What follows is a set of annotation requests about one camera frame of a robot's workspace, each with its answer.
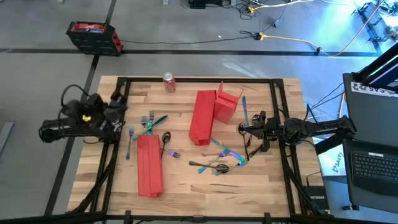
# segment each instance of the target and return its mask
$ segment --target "gray floor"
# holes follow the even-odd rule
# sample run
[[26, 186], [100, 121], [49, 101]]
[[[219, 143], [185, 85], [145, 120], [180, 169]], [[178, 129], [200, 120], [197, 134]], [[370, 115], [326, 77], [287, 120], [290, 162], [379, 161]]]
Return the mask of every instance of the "gray floor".
[[[278, 0], [269, 0], [277, 4]], [[0, 3], [0, 48], [74, 49], [65, 35], [71, 21], [104, 21], [110, 1], [5, 0]], [[268, 35], [310, 40], [327, 51], [341, 50], [362, 25], [351, 6], [321, 1], [288, 6], [280, 28]], [[265, 9], [263, 27], [278, 18], [282, 8]], [[258, 31], [260, 17], [239, 19], [234, 9], [184, 9], [179, 0], [169, 6], [160, 1], [119, 0], [111, 25], [119, 37], [136, 41], [194, 42], [239, 37], [240, 30]], [[364, 31], [348, 48], [350, 52], [375, 52]], [[279, 50], [312, 51], [305, 43], [284, 40], [237, 40], [217, 44], [138, 45], [125, 49]], [[0, 126], [15, 121], [0, 154], [0, 219], [42, 215], [65, 147], [65, 141], [44, 144], [37, 129], [44, 119], [56, 118], [62, 90], [71, 83], [84, 85], [92, 56], [69, 54], [0, 54]], [[362, 69], [372, 57], [288, 57], [239, 55], [123, 55], [100, 57], [91, 92], [102, 75], [159, 76], [172, 72], [188, 76], [295, 77], [302, 84], [306, 103], [313, 105], [342, 82], [344, 72]], [[69, 98], [80, 93], [71, 91]], [[339, 100], [316, 111], [320, 119], [337, 117]], [[58, 196], [55, 213], [63, 213], [72, 189], [81, 139], [75, 145]], [[325, 182], [333, 214], [337, 217], [397, 222], [398, 215], [377, 210], [344, 212], [349, 203], [346, 185]]]

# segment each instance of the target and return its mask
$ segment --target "white sticker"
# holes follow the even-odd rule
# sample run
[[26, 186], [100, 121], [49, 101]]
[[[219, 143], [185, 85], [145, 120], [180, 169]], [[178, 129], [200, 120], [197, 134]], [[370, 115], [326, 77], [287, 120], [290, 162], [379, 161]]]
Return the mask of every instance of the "white sticker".
[[379, 157], [384, 157], [383, 154], [378, 154], [374, 152], [368, 152], [370, 156], [379, 156]]
[[398, 97], [398, 94], [394, 93], [393, 91], [385, 90], [382, 88], [372, 88], [369, 86], [364, 86], [362, 85], [362, 83], [358, 82], [351, 82], [351, 91], [377, 96]]

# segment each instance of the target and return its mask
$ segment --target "red soda can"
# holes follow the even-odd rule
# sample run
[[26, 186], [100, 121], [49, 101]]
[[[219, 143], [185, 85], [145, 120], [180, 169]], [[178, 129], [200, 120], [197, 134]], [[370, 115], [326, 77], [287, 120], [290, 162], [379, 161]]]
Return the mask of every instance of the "red soda can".
[[163, 74], [163, 83], [164, 83], [164, 88], [166, 89], [167, 92], [169, 93], [174, 93], [175, 92], [175, 79], [173, 74], [170, 72], [166, 72]]

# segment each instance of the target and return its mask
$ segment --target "wooden tabletop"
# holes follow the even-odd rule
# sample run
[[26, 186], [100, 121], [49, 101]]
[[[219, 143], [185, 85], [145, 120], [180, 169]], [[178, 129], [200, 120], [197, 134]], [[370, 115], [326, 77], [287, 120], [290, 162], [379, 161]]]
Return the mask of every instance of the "wooden tabletop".
[[[101, 77], [98, 93], [104, 101], [109, 101], [116, 86], [117, 77]], [[284, 79], [285, 92], [290, 117], [304, 118], [305, 107], [298, 79]], [[178, 216], [218, 216], [218, 217], [262, 217], [264, 212], [272, 217], [289, 217], [285, 193], [280, 150], [277, 141], [271, 143], [267, 152], [256, 154], [244, 167], [236, 167], [227, 174], [215, 176], [212, 169], [198, 174], [199, 167], [189, 166], [189, 161], [207, 163], [214, 159], [221, 149], [210, 144], [196, 146], [188, 137], [193, 106], [198, 90], [217, 90], [219, 83], [177, 83], [175, 93], [167, 93], [162, 82], [133, 82], [128, 98], [126, 124], [120, 141], [116, 171], [109, 202], [109, 214], [123, 215], [131, 210], [134, 215], [178, 215]], [[251, 118], [261, 110], [267, 117], [273, 117], [269, 85], [263, 83], [225, 83], [224, 91], [238, 96], [244, 90]], [[277, 94], [279, 108], [282, 108]], [[169, 118], [154, 129], [160, 137], [166, 131], [172, 134], [166, 149], [181, 153], [181, 158], [163, 158], [164, 192], [159, 198], [139, 197], [137, 194], [136, 142], [132, 143], [131, 158], [126, 160], [128, 128], [143, 129], [141, 116], [148, 116], [153, 110], [155, 119], [163, 115]], [[237, 126], [244, 121], [241, 101], [229, 124], [214, 121], [213, 138], [226, 147], [244, 155], [243, 139]], [[255, 150], [261, 141], [253, 138], [249, 152]], [[73, 184], [68, 209], [75, 208], [94, 185], [102, 144], [85, 144]], [[311, 173], [320, 170], [313, 146], [307, 142], [297, 147], [298, 161], [303, 181]], [[237, 160], [231, 156], [219, 163], [235, 165]], [[309, 177], [311, 185], [322, 185], [320, 175]], [[294, 201], [300, 212], [297, 191]], [[99, 196], [102, 205], [104, 187]]]

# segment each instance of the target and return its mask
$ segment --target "black metal frame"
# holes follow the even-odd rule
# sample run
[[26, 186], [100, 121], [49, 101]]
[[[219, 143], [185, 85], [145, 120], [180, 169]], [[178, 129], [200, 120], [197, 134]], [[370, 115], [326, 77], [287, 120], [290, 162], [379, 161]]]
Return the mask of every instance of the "black metal frame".
[[[280, 124], [279, 107], [276, 97], [276, 87], [279, 88], [280, 97], [282, 100], [282, 109], [286, 118], [289, 117], [289, 109], [287, 106], [287, 99], [285, 95], [283, 79], [260, 79], [260, 78], [177, 78], [177, 82], [212, 82], [212, 83], [264, 83], [269, 84], [271, 89], [272, 105], [274, 109], [274, 117]], [[162, 82], [161, 78], [136, 78], [136, 77], [119, 77], [116, 84], [116, 91], [120, 92], [121, 88], [125, 86], [123, 96], [127, 99], [130, 92], [132, 82]], [[124, 121], [124, 114], [122, 113], [121, 122]], [[109, 145], [112, 144], [113, 152], [109, 164], [105, 167], [106, 155], [108, 153]], [[319, 208], [314, 204], [307, 193], [304, 191], [302, 181], [300, 178], [299, 163], [297, 160], [296, 148], [290, 146], [292, 165], [290, 167], [286, 157], [285, 144], [282, 140], [279, 140], [279, 148], [281, 153], [282, 170], [284, 173], [285, 189], [287, 194], [287, 202], [289, 207], [290, 217], [286, 218], [271, 218], [270, 213], [264, 213], [263, 217], [204, 217], [204, 216], [146, 216], [146, 215], [132, 215], [131, 211], [126, 211], [124, 215], [107, 215], [109, 199], [111, 196], [111, 188], [113, 184], [113, 175], [116, 167], [116, 159], [119, 150], [119, 141], [106, 142], [103, 146], [101, 159], [98, 167], [98, 173], [96, 177], [96, 183], [90, 190], [88, 195], [82, 200], [79, 206], [63, 215], [45, 215], [42, 217], [28, 217], [28, 218], [17, 218], [11, 220], [0, 220], [2, 223], [89, 223], [106, 220], [124, 220], [124, 223], [129, 224], [134, 220], [163, 220], [163, 221], [188, 221], [193, 223], [204, 223], [210, 221], [224, 221], [224, 222], [262, 222], [271, 224], [271, 222], [297, 222], [297, 223], [361, 223], [358, 220], [347, 220], [334, 218], [328, 215], [321, 215]], [[106, 189], [104, 194], [103, 206], [101, 211], [96, 212], [98, 203], [99, 190], [103, 183], [106, 181]], [[292, 182], [298, 190], [300, 208], [302, 214], [296, 214], [294, 207], [294, 198], [292, 192]], [[90, 211], [85, 212], [88, 206], [91, 204]]]

